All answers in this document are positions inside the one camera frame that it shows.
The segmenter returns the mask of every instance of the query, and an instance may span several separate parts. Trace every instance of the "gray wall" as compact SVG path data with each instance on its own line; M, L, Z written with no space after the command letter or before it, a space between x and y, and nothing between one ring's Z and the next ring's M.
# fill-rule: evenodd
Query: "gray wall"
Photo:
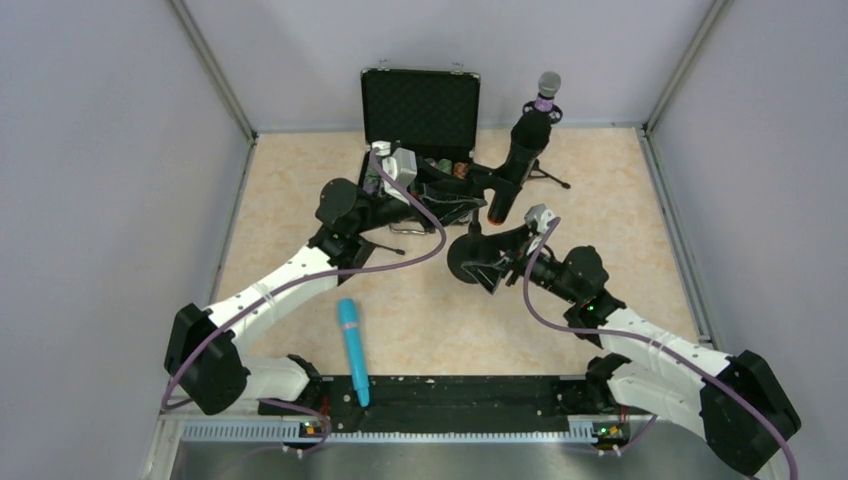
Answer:
M483 78L480 123L511 125L545 70L564 123L644 121L710 0L188 0L258 130L359 129L359 71Z
M735 2L656 140L724 348L771 363L802 478L844 478L848 3Z
M0 4L0 478L140 475L246 152L165 1Z

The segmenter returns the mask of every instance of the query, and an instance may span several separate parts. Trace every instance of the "white ventilation strip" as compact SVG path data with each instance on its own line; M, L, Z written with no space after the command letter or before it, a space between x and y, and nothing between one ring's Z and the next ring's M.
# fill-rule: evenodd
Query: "white ventilation strip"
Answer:
M300 424L280 420L189 420L180 440L184 442L300 442ZM333 433L333 443L594 443L591 421L571 421L567 432L522 433Z

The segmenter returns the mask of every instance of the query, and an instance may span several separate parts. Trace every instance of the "blue tube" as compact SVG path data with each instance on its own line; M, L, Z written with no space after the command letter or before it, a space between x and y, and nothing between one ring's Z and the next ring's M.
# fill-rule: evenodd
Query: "blue tube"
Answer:
M359 397L359 404L367 407L371 403L371 394L368 390L368 370L365 369L365 354L362 351L362 341L359 339L359 315L356 313L356 305L350 298L339 300L338 304L339 324L345 337L347 347L347 359L350 363L350 376L353 379L353 389Z

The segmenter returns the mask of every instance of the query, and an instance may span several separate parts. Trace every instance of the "black round base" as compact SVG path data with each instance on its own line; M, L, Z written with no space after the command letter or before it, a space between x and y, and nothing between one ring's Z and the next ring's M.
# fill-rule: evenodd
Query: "black round base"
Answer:
M448 269L460 282L475 284L477 280L462 268L462 263L492 261L497 260L498 257L500 257L498 249L485 242L471 241L466 234L454 240L448 248Z

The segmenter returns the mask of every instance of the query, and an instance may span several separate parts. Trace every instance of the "floor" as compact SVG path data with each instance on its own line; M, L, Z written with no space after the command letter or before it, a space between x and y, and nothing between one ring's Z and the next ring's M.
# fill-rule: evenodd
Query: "floor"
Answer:
M262 135L249 172L221 276L219 299L233 295L288 260L319 226L314 213L323 185L356 179L364 152L362 132ZM509 130L478 132L475 159L497 166L509 148ZM610 292L646 319L696 339L636 132L632 129L555 129L542 167L572 185L546 180L525 185L502 229L545 203L562 217L549 245L562 258L570 248L594 245L610 273ZM450 227L450 239L464 232ZM484 221L484 231L492 232ZM438 243L383 229L370 240L417 256ZM349 373L336 302L353 298L372 374L579 374L602 352L594 345L537 323L526 311L520 284L488 295L455 280L445 251L400 271L356 276L311 299L279 321L251 353L296 353L324 374ZM375 251L368 265L401 257ZM569 305L539 289L534 305L564 322Z

